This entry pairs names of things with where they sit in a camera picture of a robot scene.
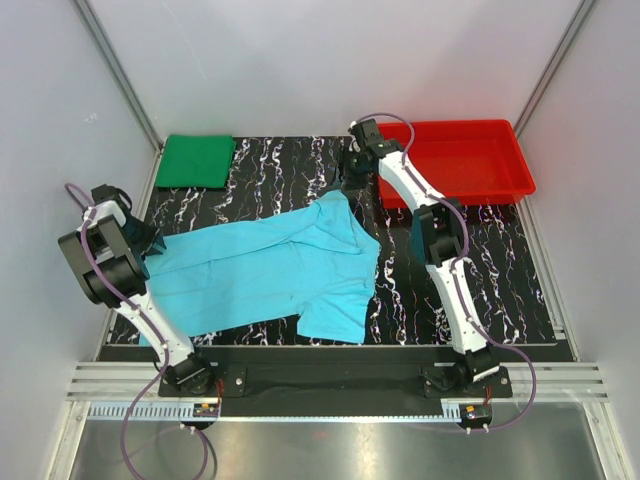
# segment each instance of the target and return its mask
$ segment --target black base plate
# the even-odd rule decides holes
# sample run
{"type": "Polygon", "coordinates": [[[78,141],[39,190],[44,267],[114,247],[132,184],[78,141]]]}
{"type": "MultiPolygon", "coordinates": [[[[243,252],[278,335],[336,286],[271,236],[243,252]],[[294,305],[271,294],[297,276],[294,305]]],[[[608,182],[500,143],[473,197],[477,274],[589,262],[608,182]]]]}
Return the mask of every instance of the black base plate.
{"type": "MultiPolygon", "coordinates": [[[[222,397],[238,398],[244,395],[247,383],[247,369],[241,365],[213,365],[213,374],[216,382],[222,381],[222,397]]],[[[160,384],[158,395],[161,397],[193,397],[193,394],[183,392],[164,382],[160,384]]],[[[213,389],[202,395],[203,397],[217,397],[218,391],[213,389]]]]}
{"type": "MultiPolygon", "coordinates": [[[[443,378],[443,374],[449,367],[424,367],[422,374],[431,379],[443,378]]],[[[443,391],[433,386],[431,382],[425,381],[424,395],[427,398],[486,398],[487,387],[491,387],[492,398],[511,398],[513,390],[511,389],[511,380],[509,371],[506,367],[500,369],[490,377],[479,382],[467,385],[464,388],[453,387],[450,390],[443,391]]]]}

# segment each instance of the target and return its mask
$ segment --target metal floor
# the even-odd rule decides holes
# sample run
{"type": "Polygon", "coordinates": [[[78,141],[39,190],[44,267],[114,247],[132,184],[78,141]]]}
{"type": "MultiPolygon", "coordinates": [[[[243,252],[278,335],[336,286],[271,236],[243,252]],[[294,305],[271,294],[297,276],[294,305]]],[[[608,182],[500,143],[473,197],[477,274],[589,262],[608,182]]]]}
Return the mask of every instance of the metal floor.
{"type": "MultiPolygon", "coordinates": [[[[494,408],[494,424],[517,413],[513,405],[494,408]]],[[[173,425],[131,423],[129,450],[173,425]]],[[[119,429],[117,421],[87,422],[72,479],[131,478],[120,457],[119,429]]],[[[205,433],[218,456],[218,479],[605,478],[585,413],[572,404],[536,404],[513,428],[470,437],[453,425],[389,423],[220,422],[205,433]]],[[[201,462],[200,442],[181,431],[133,459],[140,474],[154,480],[193,478],[201,462]]],[[[202,478],[212,473],[209,465],[202,478]]]]}

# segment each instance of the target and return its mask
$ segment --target light blue shirt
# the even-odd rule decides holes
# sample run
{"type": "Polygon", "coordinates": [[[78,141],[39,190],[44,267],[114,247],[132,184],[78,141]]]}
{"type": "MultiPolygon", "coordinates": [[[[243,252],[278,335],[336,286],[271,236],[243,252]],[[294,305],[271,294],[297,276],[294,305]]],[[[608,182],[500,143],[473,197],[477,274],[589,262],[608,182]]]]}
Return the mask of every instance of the light blue shirt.
{"type": "Polygon", "coordinates": [[[146,260],[148,286],[187,335],[299,314],[300,335],[364,341],[380,246],[339,190],[307,208],[165,240],[167,251],[146,260]]]}

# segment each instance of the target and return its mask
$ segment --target metal frame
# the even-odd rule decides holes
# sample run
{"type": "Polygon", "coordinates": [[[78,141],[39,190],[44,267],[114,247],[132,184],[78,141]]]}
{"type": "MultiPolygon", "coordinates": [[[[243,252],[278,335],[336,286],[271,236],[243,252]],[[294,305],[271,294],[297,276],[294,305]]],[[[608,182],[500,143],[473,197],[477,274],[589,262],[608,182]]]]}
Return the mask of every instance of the metal frame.
{"type": "MultiPolygon", "coordinates": [[[[89,1],[72,0],[72,3],[76,6],[80,17],[89,29],[100,54],[105,59],[114,79],[118,83],[133,115],[140,123],[147,139],[157,152],[153,168],[145,184],[143,196],[137,210],[139,216],[144,216],[153,189],[153,178],[159,165],[162,141],[127,79],[99,20],[89,5],[89,1]]],[[[529,119],[544,96],[549,83],[565,59],[570,47],[576,41],[579,32],[586,24],[597,3],[598,0],[581,1],[516,123],[516,135],[520,136],[524,131],[529,119]]],[[[574,360],[579,361],[578,349],[571,334],[567,314],[558,293],[549,258],[542,239],[536,231],[537,222],[531,205],[528,200],[525,199],[517,208],[536,271],[540,278],[541,288],[547,299],[556,337],[559,340],[564,338],[568,340],[574,355],[574,360]]],[[[114,319],[115,315],[113,314],[107,317],[105,331],[101,337],[101,343],[98,349],[103,345],[109,327],[114,319]]],[[[507,363],[505,366],[508,368],[512,380],[515,401],[526,401],[531,390],[531,377],[527,365],[523,363],[507,363]]],[[[538,395],[536,402],[571,402],[583,405],[587,422],[607,478],[634,478],[619,432],[613,420],[611,405],[608,403],[606,389],[602,383],[597,365],[590,363],[537,363],[535,364],[535,368],[538,376],[538,395]]],[[[108,407],[110,405],[118,405],[117,402],[131,401],[137,392],[139,392],[155,374],[156,372],[151,365],[141,363],[88,362],[79,364],[68,392],[64,427],[60,432],[56,452],[52,458],[47,478],[67,479],[69,477],[87,418],[89,418],[90,414],[95,416],[96,412],[110,412],[109,410],[92,409],[92,405],[94,407],[108,407]]],[[[494,399],[494,401],[496,403],[513,402],[514,399],[494,399]]],[[[160,408],[160,410],[155,410],[156,413],[162,411],[166,414],[166,409],[170,408],[176,408],[176,411],[184,413],[185,410],[180,410],[180,408],[189,408],[190,406],[192,407],[195,402],[203,401],[215,403],[217,398],[181,398],[176,401],[176,399],[162,398],[155,392],[149,392],[144,397],[141,407],[154,406],[160,408]]],[[[461,401],[462,399],[447,399],[444,401],[443,409],[444,412],[446,412],[444,416],[450,416],[452,412],[455,413],[461,401]]],[[[141,410],[139,413],[144,416],[143,412],[144,410],[141,410]]],[[[367,421],[372,421],[372,418],[366,418],[367,421]]],[[[223,419],[229,421],[256,420],[255,418],[248,419],[246,417],[223,417],[223,419]]],[[[336,418],[326,417],[317,420],[339,421],[339,419],[336,418]]],[[[402,418],[397,419],[397,421],[416,421],[416,419],[402,418]]]]}
{"type": "Polygon", "coordinates": [[[87,28],[93,43],[98,49],[98,53],[104,60],[111,76],[116,82],[116,85],[118,85],[122,96],[127,102],[127,105],[129,105],[131,113],[140,125],[145,137],[147,137],[151,147],[158,152],[162,148],[164,142],[162,138],[160,138],[160,135],[158,135],[158,132],[151,123],[151,120],[142,106],[138,95],[133,89],[133,86],[125,73],[124,68],[122,68],[122,64],[118,60],[118,57],[111,46],[111,42],[109,41],[104,28],[102,28],[102,24],[100,23],[98,16],[93,11],[90,2],[88,0],[71,0],[71,3],[78,12],[82,23],[84,23],[87,28]]]}
{"type": "MultiPolygon", "coordinates": [[[[195,409],[199,402],[185,402],[177,400],[173,402],[138,402],[131,410],[129,418],[144,422],[174,421],[174,422],[210,422],[210,417],[195,415],[195,409]]],[[[123,402],[91,402],[88,420],[114,420],[122,421],[131,406],[130,401],[123,402]]]]}

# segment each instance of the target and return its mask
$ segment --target cable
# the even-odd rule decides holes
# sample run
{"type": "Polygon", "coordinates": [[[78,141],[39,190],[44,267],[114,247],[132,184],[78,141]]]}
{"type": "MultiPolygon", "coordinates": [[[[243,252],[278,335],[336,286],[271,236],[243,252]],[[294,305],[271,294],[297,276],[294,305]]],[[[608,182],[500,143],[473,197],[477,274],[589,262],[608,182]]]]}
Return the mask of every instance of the cable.
{"type": "Polygon", "coordinates": [[[127,192],[125,192],[121,188],[116,188],[116,192],[118,192],[120,199],[122,199],[127,204],[128,210],[131,211],[131,209],[133,208],[133,202],[131,201],[131,197],[127,194],[127,192]]]}
{"type": "MultiPolygon", "coordinates": [[[[87,261],[89,262],[89,265],[91,265],[91,268],[95,272],[96,276],[104,284],[107,290],[109,290],[116,298],[118,298],[119,300],[129,305],[132,310],[140,314],[140,317],[142,318],[142,320],[149,326],[149,328],[151,329],[153,334],[158,338],[158,340],[160,341],[160,344],[165,350],[164,363],[162,365],[162,368],[160,369],[160,371],[158,371],[156,376],[153,377],[151,381],[147,385],[145,385],[142,388],[142,390],[140,390],[140,392],[133,399],[133,402],[131,402],[131,405],[129,405],[129,408],[127,408],[127,412],[125,413],[124,419],[122,420],[122,427],[120,429],[120,452],[122,453],[122,459],[124,460],[124,463],[127,465],[129,472],[131,472],[131,474],[137,480],[146,480],[142,475],[140,475],[140,473],[138,473],[138,471],[135,469],[135,467],[131,463],[131,459],[129,457],[129,454],[127,453],[127,448],[125,445],[125,436],[127,431],[127,425],[129,423],[129,418],[131,416],[131,413],[133,412],[133,409],[135,408],[137,403],[140,401],[140,399],[151,389],[151,387],[158,380],[162,378],[164,373],[167,371],[167,368],[169,367],[169,349],[167,347],[166,340],[162,336],[162,333],[153,324],[151,319],[140,309],[140,305],[136,305],[128,297],[126,297],[122,292],[120,292],[120,290],[118,290],[111,282],[109,282],[109,280],[105,277],[104,273],[102,272],[102,270],[96,263],[95,259],[93,258],[93,254],[91,253],[91,249],[89,248],[89,244],[87,242],[87,231],[89,229],[89,225],[91,225],[97,213],[97,208],[95,206],[94,201],[80,187],[78,187],[75,184],[66,183],[65,190],[67,191],[67,193],[69,193],[69,195],[71,196],[71,198],[74,200],[76,204],[78,204],[83,210],[85,208],[88,208],[88,211],[89,211],[80,229],[80,243],[82,245],[82,250],[84,251],[87,257],[87,261]],[[78,200],[78,198],[71,192],[72,189],[77,191],[84,198],[84,200],[87,201],[86,207],[83,206],[82,203],[78,200]]],[[[193,480],[198,480],[199,478],[202,477],[202,474],[204,473],[204,470],[207,466],[207,461],[208,461],[208,450],[207,450],[206,441],[204,440],[204,438],[206,437],[199,430],[196,430],[196,431],[200,436],[200,440],[202,441],[202,445],[204,448],[204,460],[202,462],[202,467],[200,468],[200,472],[198,472],[198,474],[193,478],[193,480]]]]}
{"type": "Polygon", "coordinates": [[[64,189],[67,191],[67,193],[71,197],[71,200],[73,200],[76,203],[76,205],[80,207],[80,210],[84,211],[84,209],[87,208],[87,205],[94,205],[93,199],[89,195],[87,195],[84,192],[84,190],[82,190],[75,183],[71,183],[71,182],[65,183],[64,189]],[[87,202],[87,205],[83,205],[82,202],[78,200],[78,197],[76,197],[75,194],[72,192],[72,190],[75,190],[78,194],[80,194],[80,196],[84,199],[84,201],[87,202]]]}
{"type": "Polygon", "coordinates": [[[160,371],[160,367],[158,366],[158,361],[154,358],[153,360],[151,360],[153,362],[153,368],[156,369],[156,372],[160,371]]]}
{"type": "Polygon", "coordinates": [[[489,403],[489,402],[491,402],[491,393],[492,393],[491,392],[491,385],[488,385],[487,386],[487,395],[485,396],[485,399],[484,399],[484,404],[485,405],[491,406],[491,404],[489,403]]]}
{"type": "Polygon", "coordinates": [[[203,417],[214,418],[214,422],[220,418],[220,409],[222,408],[222,392],[224,392],[224,382],[222,381],[222,379],[216,380],[215,386],[218,392],[218,403],[216,404],[216,408],[211,413],[201,414],[203,417]]]}
{"type": "Polygon", "coordinates": [[[214,479],[218,476],[218,456],[216,455],[216,450],[213,448],[213,443],[211,443],[209,437],[204,435],[204,439],[205,442],[207,442],[207,447],[209,447],[209,450],[211,451],[211,460],[213,461],[213,475],[211,475],[211,478],[214,479]]]}
{"type": "MultiPolygon", "coordinates": [[[[158,433],[156,433],[153,437],[151,437],[149,440],[147,440],[145,443],[143,443],[141,446],[139,446],[138,448],[136,448],[133,451],[129,452],[129,459],[135,457],[136,455],[138,455],[141,452],[144,452],[147,448],[149,448],[151,445],[153,445],[160,437],[164,437],[166,434],[171,433],[171,432],[175,432],[176,430],[180,430],[180,425],[175,425],[173,427],[169,427],[169,428],[165,428],[164,430],[159,431],[158,433]]],[[[116,458],[114,460],[105,460],[109,465],[120,465],[121,463],[124,463],[124,459],[122,458],[122,456],[120,456],[120,458],[116,458]]]]}
{"type": "Polygon", "coordinates": [[[388,113],[388,112],[376,112],[376,113],[371,113],[369,115],[365,115],[364,117],[361,117],[358,120],[356,120],[356,123],[362,122],[363,120],[367,120],[367,119],[373,118],[373,117],[391,117],[391,118],[395,118],[396,120],[400,120],[407,127],[409,127],[409,130],[411,131],[411,138],[409,139],[409,143],[407,143],[407,145],[404,147],[404,150],[402,151],[402,168],[411,177],[411,179],[420,188],[420,190],[422,190],[427,195],[427,197],[430,200],[436,201],[436,202],[440,203],[441,205],[444,205],[446,208],[448,208],[451,211],[451,213],[453,213],[453,215],[455,215],[455,217],[460,222],[460,225],[462,227],[462,236],[463,236],[462,251],[460,252],[460,255],[458,255],[453,260],[453,262],[451,262],[450,272],[453,274],[453,283],[454,283],[455,288],[456,288],[456,293],[458,294],[458,297],[460,299],[460,304],[462,305],[462,309],[464,310],[464,313],[467,316],[467,319],[468,319],[467,321],[471,324],[471,326],[475,329],[475,331],[478,332],[478,334],[481,335],[488,343],[490,343],[491,345],[493,345],[496,348],[500,348],[502,350],[509,350],[511,352],[514,352],[514,353],[518,354],[527,363],[527,365],[529,366],[529,370],[531,371],[531,396],[529,397],[529,401],[525,405],[524,409],[515,418],[513,418],[512,420],[510,420],[510,421],[508,421],[508,422],[506,422],[506,423],[504,423],[502,425],[498,425],[496,427],[492,427],[491,430],[499,431],[499,430],[503,430],[505,428],[511,427],[514,424],[518,423],[520,420],[522,420],[522,418],[529,412],[529,410],[531,409],[531,406],[533,405],[533,402],[534,402],[534,400],[536,398],[536,392],[537,392],[537,388],[538,388],[538,386],[537,386],[538,379],[537,379],[537,376],[536,376],[536,369],[535,369],[535,367],[533,365],[533,362],[531,361],[529,356],[526,353],[524,353],[521,349],[519,349],[517,347],[514,347],[513,345],[505,345],[505,344],[496,342],[494,339],[492,339],[485,332],[484,327],[482,327],[482,325],[479,325],[477,322],[475,322],[473,320],[471,312],[469,311],[469,308],[467,307],[467,304],[465,303],[464,296],[462,295],[462,288],[460,287],[460,282],[458,281],[457,275],[455,275],[455,273],[456,273],[456,264],[459,261],[463,260],[464,257],[466,257],[469,254],[469,229],[467,227],[467,222],[465,221],[464,217],[462,216],[462,213],[460,213],[458,211],[458,209],[455,208],[446,199],[439,198],[439,197],[436,197],[434,195],[428,194],[426,192],[426,190],[424,189],[424,187],[422,186],[422,184],[417,180],[415,175],[413,175],[413,172],[411,172],[410,169],[405,168],[405,162],[406,162],[407,155],[409,153],[409,149],[413,145],[413,142],[415,141],[415,136],[416,136],[416,132],[415,132],[415,129],[413,128],[413,125],[411,125],[411,122],[409,122],[408,120],[405,120],[401,116],[395,115],[393,113],[388,113]]]}

